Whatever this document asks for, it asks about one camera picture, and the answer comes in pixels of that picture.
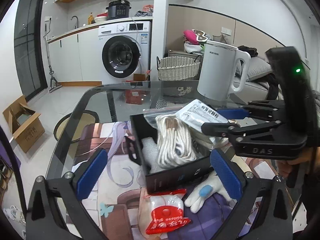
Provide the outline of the black cardboard storage box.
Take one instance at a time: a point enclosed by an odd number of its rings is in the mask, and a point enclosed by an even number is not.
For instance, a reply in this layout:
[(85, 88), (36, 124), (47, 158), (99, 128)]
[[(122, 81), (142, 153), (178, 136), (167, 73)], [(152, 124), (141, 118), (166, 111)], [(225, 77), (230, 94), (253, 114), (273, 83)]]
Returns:
[(208, 150), (204, 151), (204, 157), (190, 161), (185, 164), (173, 164), (165, 167), (162, 171), (153, 171), (152, 167), (158, 162), (147, 161), (143, 150), (147, 148), (143, 146), (143, 139), (150, 138), (155, 142), (158, 138), (157, 129), (148, 124), (142, 114), (130, 116), (130, 122), (134, 140), (125, 138), (128, 147), (129, 159), (142, 167), (145, 186), (149, 194), (169, 191), (178, 185), (189, 183), (197, 178), (205, 176), (213, 171), (210, 164)]

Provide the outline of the brown cardboard box on floor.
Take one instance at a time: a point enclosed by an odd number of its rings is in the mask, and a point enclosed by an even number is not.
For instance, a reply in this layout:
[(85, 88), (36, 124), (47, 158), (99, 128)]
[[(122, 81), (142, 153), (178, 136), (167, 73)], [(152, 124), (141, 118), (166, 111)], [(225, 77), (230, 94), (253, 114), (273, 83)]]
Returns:
[(3, 111), (3, 115), (10, 132), (24, 153), (27, 153), (45, 132), (39, 119), (41, 114), (27, 105), (23, 95), (10, 104)]

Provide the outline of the white front-load washing machine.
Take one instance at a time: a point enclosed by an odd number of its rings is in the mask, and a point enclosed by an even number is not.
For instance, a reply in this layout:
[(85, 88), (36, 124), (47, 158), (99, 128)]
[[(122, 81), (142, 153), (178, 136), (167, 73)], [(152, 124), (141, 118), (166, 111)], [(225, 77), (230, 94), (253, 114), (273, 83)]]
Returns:
[(151, 21), (127, 21), (98, 28), (104, 85), (145, 80), (150, 70)]

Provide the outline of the grey cushion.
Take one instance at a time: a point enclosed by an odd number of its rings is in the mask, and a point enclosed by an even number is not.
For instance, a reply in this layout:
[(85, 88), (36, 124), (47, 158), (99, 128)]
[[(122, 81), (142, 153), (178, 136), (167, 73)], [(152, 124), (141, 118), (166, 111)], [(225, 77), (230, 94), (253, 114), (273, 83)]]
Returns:
[(271, 66), (259, 57), (252, 57), (249, 62), (249, 69), (246, 81), (254, 81), (272, 73)]

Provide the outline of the white plush toy blue ear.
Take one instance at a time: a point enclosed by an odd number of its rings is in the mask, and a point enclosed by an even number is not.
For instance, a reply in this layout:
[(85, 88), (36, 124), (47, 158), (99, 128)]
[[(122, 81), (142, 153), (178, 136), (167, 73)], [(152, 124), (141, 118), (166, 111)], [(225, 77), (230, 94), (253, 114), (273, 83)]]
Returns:
[(192, 213), (197, 213), (204, 202), (215, 193), (223, 196), (231, 207), (235, 206), (237, 201), (229, 196), (216, 171), (211, 172), (207, 179), (193, 189), (184, 201), (184, 205), (189, 207)]

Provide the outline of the white wicker basket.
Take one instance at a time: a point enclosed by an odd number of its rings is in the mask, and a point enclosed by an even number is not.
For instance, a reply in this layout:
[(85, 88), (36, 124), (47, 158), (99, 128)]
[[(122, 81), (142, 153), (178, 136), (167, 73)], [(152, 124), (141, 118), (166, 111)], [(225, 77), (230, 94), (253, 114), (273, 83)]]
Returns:
[(157, 57), (158, 78), (162, 81), (195, 80), (200, 69), (197, 58), (169, 56)]

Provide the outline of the black jacket on sofa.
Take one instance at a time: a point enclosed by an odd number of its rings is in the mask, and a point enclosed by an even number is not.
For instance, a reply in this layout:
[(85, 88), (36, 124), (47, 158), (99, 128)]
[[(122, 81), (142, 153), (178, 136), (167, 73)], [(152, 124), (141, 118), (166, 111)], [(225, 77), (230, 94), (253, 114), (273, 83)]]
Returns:
[(276, 100), (279, 94), (279, 82), (273, 73), (265, 76), (265, 81), (268, 83), (268, 94), (266, 100)]

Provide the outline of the black electric pressure cooker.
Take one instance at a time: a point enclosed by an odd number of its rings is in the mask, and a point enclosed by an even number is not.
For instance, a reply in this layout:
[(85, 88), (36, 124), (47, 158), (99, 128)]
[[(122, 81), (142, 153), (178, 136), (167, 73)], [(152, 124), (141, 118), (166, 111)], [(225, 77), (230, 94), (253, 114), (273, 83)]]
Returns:
[(129, 17), (131, 5), (128, 0), (115, 0), (108, 4), (106, 7), (107, 18), (109, 20), (114, 20), (118, 18), (127, 18)]

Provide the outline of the pink clothes pile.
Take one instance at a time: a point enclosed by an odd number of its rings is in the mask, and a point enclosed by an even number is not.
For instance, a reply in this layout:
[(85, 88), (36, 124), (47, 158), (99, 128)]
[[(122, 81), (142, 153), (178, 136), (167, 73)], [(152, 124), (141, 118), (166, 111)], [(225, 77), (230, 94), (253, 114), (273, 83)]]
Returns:
[(205, 43), (208, 40), (208, 37), (204, 31), (191, 29), (185, 30), (183, 35), (187, 41), (193, 45), (199, 45), (200, 43)]

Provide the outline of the grey sofa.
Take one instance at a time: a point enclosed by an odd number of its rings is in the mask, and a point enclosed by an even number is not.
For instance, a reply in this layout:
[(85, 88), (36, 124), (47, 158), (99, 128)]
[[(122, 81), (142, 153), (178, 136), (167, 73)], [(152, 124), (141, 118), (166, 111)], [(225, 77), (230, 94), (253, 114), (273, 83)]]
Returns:
[(254, 81), (246, 81), (243, 89), (238, 93), (238, 97), (244, 102), (266, 100), (268, 88), (269, 85), (265, 81), (265, 76)]

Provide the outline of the kitchen faucet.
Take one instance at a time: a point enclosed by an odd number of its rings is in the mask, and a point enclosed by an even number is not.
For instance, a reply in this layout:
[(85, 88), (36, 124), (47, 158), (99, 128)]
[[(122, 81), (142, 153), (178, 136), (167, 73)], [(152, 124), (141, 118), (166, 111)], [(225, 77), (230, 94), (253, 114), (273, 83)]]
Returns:
[(73, 29), (77, 29), (79, 27), (79, 18), (78, 16), (74, 15), (71, 17), (71, 21), (74, 20), (74, 27)]

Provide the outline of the white medicine granule packet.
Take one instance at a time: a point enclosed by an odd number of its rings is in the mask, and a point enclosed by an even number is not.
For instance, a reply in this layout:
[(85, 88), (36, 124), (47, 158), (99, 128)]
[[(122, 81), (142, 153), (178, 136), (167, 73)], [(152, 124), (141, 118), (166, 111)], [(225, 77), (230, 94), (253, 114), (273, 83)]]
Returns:
[(175, 113), (176, 117), (189, 127), (201, 131), (204, 123), (226, 124), (228, 119), (221, 116), (215, 110), (195, 99)]

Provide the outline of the red white balloon glue pack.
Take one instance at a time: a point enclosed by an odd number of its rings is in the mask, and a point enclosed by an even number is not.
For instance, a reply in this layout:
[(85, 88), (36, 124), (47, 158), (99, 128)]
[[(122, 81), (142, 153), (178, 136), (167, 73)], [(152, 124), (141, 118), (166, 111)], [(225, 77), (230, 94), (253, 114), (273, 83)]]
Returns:
[(178, 189), (147, 195), (151, 205), (151, 222), (145, 230), (147, 235), (172, 232), (191, 222), (184, 216), (182, 198), (186, 192), (186, 189)]

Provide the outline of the white kitchen cabinet counter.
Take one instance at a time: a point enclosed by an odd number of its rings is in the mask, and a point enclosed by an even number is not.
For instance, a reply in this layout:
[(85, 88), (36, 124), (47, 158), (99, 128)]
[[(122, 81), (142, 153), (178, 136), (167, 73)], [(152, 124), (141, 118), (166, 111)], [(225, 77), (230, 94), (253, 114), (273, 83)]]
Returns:
[(101, 52), (98, 42), (98, 28), (101, 25), (127, 22), (151, 21), (151, 16), (129, 17), (107, 20), (67, 32), (51, 38), (48, 42), (51, 66), (60, 83), (102, 83)]

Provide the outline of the white foam padding in box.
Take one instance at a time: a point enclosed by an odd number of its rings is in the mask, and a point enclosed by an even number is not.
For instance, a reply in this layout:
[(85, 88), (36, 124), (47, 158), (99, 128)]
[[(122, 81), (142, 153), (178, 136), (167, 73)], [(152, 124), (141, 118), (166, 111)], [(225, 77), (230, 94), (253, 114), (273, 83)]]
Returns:
[(147, 137), (142, 139), (142, 153), (146, 163), (150, 167), (150, 173), (155, 173), (159, 171), (159, 166), (157, 163), (158, 157), (158, 147), (154, 142), (152, 137)]

